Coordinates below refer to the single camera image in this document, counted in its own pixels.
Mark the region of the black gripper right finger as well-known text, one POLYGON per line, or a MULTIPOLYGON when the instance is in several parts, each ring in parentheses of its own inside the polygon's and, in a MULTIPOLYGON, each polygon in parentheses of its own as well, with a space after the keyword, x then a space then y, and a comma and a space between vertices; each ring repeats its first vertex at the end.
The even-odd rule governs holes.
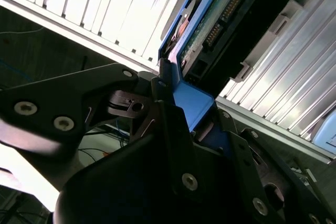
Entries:
POLYGON ((335 223, 335 217, 255 131, 238 133, 231 115, 217 110, 219 128, 230 142, 239 182, 257 223, 335 223))

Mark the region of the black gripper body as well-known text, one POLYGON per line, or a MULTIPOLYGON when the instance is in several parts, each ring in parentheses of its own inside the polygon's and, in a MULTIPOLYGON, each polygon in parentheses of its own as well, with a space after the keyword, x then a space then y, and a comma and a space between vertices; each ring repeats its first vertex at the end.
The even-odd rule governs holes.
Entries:
POLYGON ((231 132, 193 146, 171 176, 162 140, 151 136, 77 173, 63 188, 54 223, 262 223, 235 167, 247 143, 231 132))

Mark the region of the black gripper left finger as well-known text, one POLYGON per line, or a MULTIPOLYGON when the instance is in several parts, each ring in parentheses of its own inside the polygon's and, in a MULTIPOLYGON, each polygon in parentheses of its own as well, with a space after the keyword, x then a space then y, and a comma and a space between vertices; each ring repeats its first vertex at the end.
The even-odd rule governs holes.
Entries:
POLYGON ((148 136, 162 140, 171 176, 176 177, 177 165, 187 168, 182 155, 192 164, 196 158, 184 112, 174 101, 172 65, 164 59, 160 64, 148 95, 139 94, 139 75, 120 63, 3 90, 1 142, 64 162, 74 157, 84 134, 95 126, 117 116, 138 119, 128 145, 148 136))

